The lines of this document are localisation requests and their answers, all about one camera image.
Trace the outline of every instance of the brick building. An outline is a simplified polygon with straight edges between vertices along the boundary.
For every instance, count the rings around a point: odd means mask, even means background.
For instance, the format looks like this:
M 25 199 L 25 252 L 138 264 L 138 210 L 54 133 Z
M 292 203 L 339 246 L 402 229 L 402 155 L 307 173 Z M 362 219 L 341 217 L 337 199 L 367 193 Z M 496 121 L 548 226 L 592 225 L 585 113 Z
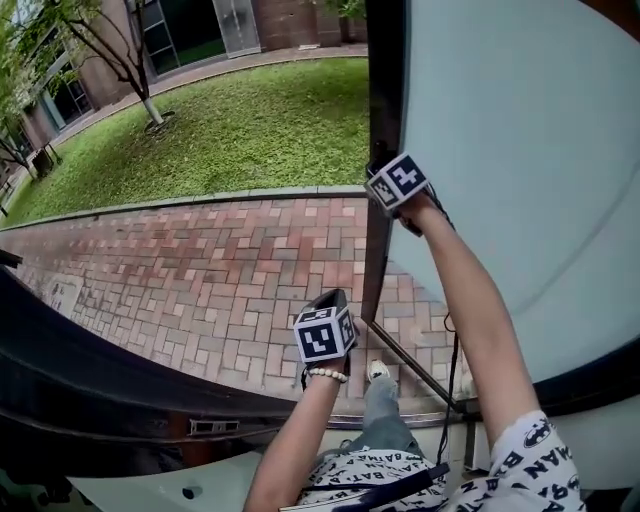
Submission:
M 102 10 L 127 40 L 145 40 L 149 81 L 184 72 L 203 63 L 251 53 L 300 46 L 339 46 L 366 41 L 362 21 L 340 20 L 324 0 L 151 0 L 146 2 L 143 34 L 138 34 L 127 0 L 102 0 Z M 104 19 L 98 29 L 111 44 L 124 41 Z M 47 37 L 55 37 L 55 28 Z M 49 75 L 74 67 L 61 52 Z M 45 87 L 23 114 L 22 128 L 30 146 L 38 149 L 86 115 L 132 92 L 117 81 L 100 59 L 85 61 L 78 79 L 52 96 Z

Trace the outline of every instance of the tree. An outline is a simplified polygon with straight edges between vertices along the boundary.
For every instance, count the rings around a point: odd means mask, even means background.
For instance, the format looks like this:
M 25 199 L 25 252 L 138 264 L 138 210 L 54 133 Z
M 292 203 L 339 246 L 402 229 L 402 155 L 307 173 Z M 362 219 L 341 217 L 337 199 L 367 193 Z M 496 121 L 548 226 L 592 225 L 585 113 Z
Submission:
M 122 28 L 101 8 L 101 0 L 21 0 L 31 2 L 36 13 L 20 27 L 19 50 L 37 77 L 45 80 L 70 80 L 75 72 L 48 77 L 47 71 L 61 51 L 80 68 L 89 59 L 102 60 L 119 82 L 128 83 L 140 98 L 155 125 L 163 123 L 149 93 L 144 68 L 142 10 L 145 0 L 130 0 L 138 38 L 129 40 Z M 55 88 L 56 83 L 48 82 Z
M 10 125 L 29 103 L 29 70 L 21 66 L 16 51 L 17 27 L 9 2 L 0 2 L 0 162 L 21 165 L 32 177 L 29 162 L 11 138 Z
M 341 18 L 366 18 L 364 0 L 325 0 L 325 5 Z

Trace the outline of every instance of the concrete curb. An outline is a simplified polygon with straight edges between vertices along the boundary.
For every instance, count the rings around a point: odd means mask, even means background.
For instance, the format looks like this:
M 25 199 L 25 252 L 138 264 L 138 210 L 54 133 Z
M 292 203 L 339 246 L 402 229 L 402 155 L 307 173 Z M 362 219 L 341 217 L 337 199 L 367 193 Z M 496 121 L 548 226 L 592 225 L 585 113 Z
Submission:
M 14 229 L 37 226 L 39 224 L 50 224 L 65 220 L 80 219 L 83 217 L 100 217 L 114 213 L 132 212 L 136 210 L 159 210 L 176 206 L 194 206 L 201 204 L 226 203 L 230 201 L 260 201 L 262 199 L 313 199 L 331 197 L 367 197 L 365 189 L 361 185 L 320 185 L 312 187 L 282 187 L 282 188 L 258 188 L 253 190 L 238 190 L 236 192 L 218 192 L 204 196 L 173 197 L 169 199 L 159 199 L 157 201 L 144 201 L 141 203 L 128 203 L 117 206 L 105 206 L 94 210 L 80 210 L 66 213 L 64 215 L 54 215 L 44 219 L 34 220 L 0 229 L 0 233 L 12 231 Z

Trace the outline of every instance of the jeans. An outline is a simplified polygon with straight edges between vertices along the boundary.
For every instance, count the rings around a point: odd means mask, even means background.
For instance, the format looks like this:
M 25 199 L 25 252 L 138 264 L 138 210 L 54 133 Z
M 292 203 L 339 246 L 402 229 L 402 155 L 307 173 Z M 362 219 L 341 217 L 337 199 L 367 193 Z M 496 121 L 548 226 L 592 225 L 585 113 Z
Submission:
M 328 450 L 319 456 L 316 467 L 327 455 L 343 455 L 362 450 L 398 450 L 424 458 L 418 442 L 402 418 L 398 408 L 398 385 L 390 377 L 373 379 L 364 395 L 365 411 L 362 434 L 344 448 Z

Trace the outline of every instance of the metal latch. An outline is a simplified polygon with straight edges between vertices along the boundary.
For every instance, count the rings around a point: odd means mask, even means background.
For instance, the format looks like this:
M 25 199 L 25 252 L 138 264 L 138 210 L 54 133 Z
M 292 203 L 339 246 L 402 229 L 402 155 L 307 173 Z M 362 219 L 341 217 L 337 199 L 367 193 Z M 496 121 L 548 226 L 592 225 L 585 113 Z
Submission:
M 189 420 L 191 425 L 190 436 L 201 436 L 216 432 L 230 432 L 238 430 L 239 421 L 211 421 L 211 420 Z

